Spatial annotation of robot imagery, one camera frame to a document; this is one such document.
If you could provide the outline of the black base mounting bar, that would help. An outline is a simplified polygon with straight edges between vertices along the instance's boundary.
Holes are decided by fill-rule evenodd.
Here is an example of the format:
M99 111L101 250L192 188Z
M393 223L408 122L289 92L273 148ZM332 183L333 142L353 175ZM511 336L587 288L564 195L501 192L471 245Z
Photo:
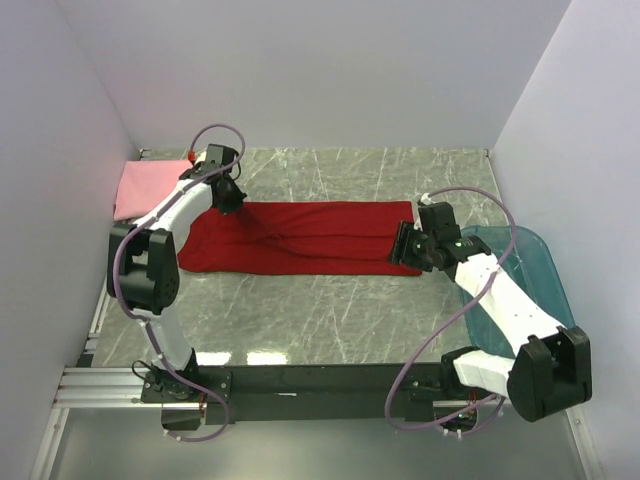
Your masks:
M195 383L228 403L231 421L348 420L384 416L399 364L201 366ZM451 386L437 363L418 363L402 381L391 416L428 422L444 405L487 398L473 387Z

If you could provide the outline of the folded pink t shirt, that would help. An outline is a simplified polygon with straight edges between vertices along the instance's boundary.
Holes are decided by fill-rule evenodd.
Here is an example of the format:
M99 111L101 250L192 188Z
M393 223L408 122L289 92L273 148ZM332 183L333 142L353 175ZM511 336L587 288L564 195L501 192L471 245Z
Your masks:
M117 189L113 220L140 218L151 212L190 168L188 160L128 161Z

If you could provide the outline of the red t shirt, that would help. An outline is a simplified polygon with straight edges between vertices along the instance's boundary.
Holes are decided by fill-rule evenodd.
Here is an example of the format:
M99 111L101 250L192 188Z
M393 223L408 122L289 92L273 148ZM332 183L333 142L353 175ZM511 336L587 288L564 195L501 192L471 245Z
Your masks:
M412 219L407 201L247 202L200 215L178 264L191 273L415 277L388 260L399 223Z

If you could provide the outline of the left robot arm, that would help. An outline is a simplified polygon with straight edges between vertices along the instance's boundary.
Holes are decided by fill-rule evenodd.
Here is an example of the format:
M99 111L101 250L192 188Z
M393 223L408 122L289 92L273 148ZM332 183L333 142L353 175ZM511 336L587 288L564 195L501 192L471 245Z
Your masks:
M201 379L196 354L177 320L178 253L195 220L215 208L232 213L243 205L229 175L245 150L210 144L170 193L133 223L116 223L109 236L107 290L125 315L142 327L154 354L152 387L185 401L195 394L222 403L224 396Z

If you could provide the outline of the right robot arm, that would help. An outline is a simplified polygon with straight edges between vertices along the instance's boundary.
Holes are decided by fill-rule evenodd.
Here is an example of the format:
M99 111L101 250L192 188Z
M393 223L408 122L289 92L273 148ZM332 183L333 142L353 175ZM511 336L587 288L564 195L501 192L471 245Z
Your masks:
M443 355L439 389L455 395L476 388L506 397L529 422L589 401L592 365L586 332L546 313L483 240L463 236L449 203L420 204L418 219L417 224L400 223L391 262L444 272L484 310L511 352L505 357L472 346Z

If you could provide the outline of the teal transparent plastic bin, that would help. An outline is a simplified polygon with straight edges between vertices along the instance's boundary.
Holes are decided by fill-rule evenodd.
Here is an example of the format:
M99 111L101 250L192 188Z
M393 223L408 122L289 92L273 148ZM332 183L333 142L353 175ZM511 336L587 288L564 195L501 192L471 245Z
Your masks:
M501 256L511 241L511 228L508 226L470 226L464 228L462 234L479 237L496 256ZM547 314L566 328L575 326L551 253L538 234L519 226L516 244L502 268ZM465 323L473 346L490 354L515 357L505 335L482 307L473 307L465 315Z

